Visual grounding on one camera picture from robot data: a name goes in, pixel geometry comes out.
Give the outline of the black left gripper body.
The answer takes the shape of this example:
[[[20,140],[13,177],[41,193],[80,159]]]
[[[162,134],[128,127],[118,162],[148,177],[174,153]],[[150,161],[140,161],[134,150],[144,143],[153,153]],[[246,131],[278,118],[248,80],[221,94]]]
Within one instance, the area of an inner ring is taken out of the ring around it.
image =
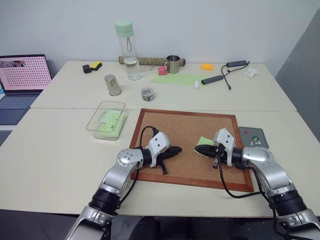
[[[160,153],[156,158],[156,164],[159,165],[162,169],[162,174],[166,175],[168,173],[167,168],[164,164],[164,160],[171,158],[171,148],[168,148],[166,151]]]

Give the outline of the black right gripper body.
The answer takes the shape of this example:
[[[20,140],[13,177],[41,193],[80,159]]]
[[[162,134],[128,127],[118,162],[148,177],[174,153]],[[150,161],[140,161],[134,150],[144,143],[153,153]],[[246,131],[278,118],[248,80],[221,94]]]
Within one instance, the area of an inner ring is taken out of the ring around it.
[[[215,157],[212,164],[212,167],[214,169],[217,169],[222,164],[226,163],[226,153],[225,153],[225,147],[219,143],[215,150]]]

